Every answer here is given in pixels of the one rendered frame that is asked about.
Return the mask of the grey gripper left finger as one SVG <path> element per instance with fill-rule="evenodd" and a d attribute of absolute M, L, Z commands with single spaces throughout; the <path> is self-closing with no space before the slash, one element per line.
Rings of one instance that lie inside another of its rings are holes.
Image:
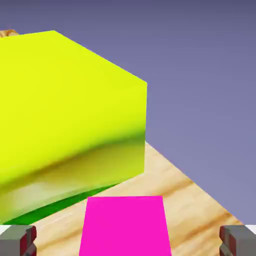
<path fill-rule="evenodd" d="M 0 225 L 0 256 L 37 256 L 34 225 Z"/>

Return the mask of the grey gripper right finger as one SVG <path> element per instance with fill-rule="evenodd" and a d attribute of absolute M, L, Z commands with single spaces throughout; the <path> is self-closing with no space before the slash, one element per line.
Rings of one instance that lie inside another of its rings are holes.
<path fill-rule="evenodd" d="M 256 225 L 222 225 L 219 256 L 256 256 Z"/>

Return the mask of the small magenta cube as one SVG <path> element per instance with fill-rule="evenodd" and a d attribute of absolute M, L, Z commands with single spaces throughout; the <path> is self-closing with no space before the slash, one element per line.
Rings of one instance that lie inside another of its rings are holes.
<path fill-rule="evenodd" d="M 172 256 L 163 198 L 89 197 L 78 256 Z"/>

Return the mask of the large yellow box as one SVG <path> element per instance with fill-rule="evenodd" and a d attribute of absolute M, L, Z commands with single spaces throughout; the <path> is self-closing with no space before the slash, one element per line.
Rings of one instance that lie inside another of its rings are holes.
<path fill-rule="evenodd" d="M 0 38 L 0 224 L 144 171 L 147 83 L 56 31 Z"/>

